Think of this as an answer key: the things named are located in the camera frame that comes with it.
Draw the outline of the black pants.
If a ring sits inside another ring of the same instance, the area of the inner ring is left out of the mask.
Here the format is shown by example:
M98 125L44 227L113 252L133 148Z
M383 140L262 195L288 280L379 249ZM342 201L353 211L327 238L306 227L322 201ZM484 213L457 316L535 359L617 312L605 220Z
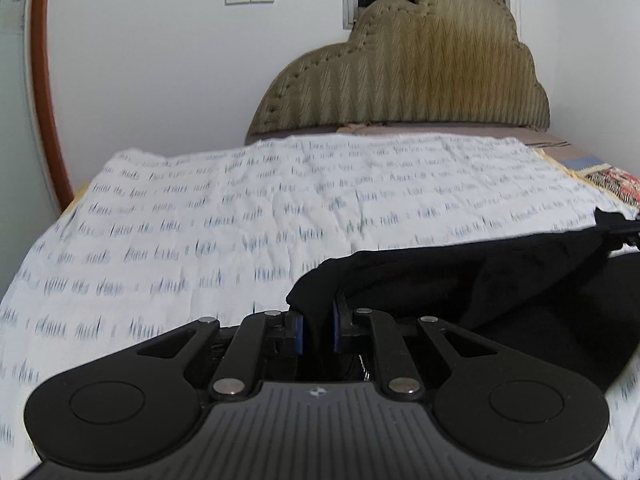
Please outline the black pants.
M308 350L334 346L334 304L410 323L423 315L566 368L601 390L639 345L639 223L594 213L591 228L323 261L286 297Z

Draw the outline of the olive upholstered headboard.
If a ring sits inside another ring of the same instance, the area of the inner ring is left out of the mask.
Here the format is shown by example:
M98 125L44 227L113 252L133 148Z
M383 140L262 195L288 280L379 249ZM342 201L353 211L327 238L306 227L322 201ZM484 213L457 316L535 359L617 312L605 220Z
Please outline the olive upholstered headboard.
M546 130L532 52L501 0L378 0L349 38L273 79L245 141L347 124L427 122Z

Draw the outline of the frosted glass door panel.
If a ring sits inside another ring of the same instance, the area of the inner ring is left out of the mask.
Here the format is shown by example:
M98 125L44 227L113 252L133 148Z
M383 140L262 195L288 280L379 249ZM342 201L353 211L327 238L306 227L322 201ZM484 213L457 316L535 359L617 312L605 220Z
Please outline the frosted glass door panel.
M44 157L29 53L32 0L1 0L1 290L5 292L60 207Z

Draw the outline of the white script-print bedsheet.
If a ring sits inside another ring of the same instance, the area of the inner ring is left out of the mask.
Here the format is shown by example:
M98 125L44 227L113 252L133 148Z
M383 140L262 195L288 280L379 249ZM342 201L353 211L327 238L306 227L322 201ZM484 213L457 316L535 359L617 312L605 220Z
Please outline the white script-print bedsheet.
M323 260L581 229L637 208L508 134L319 134L165 158L116 154L30 248L1 303L1 474L38 458L40 382L213 316L283 306Z

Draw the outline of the floral patterned blanket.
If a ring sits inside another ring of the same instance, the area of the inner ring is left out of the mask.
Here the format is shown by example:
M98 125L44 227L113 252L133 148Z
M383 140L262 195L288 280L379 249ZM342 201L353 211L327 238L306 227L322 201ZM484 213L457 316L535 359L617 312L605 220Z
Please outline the floral patterned blanket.
M600 164L592 164L577 170L577 174L597 188L614 195L625 204L639 208L640 179L630 172L606 162L600 162Z

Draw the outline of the orange wooden door frame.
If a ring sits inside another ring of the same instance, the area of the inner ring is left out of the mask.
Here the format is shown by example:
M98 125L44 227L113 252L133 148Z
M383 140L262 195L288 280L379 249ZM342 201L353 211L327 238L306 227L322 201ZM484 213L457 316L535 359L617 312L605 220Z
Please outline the orange wooden door frame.
M58 206L64 210L74 199L56 128L48 55L49 0L32 0L29 11L29 54L32 92L44 159Z

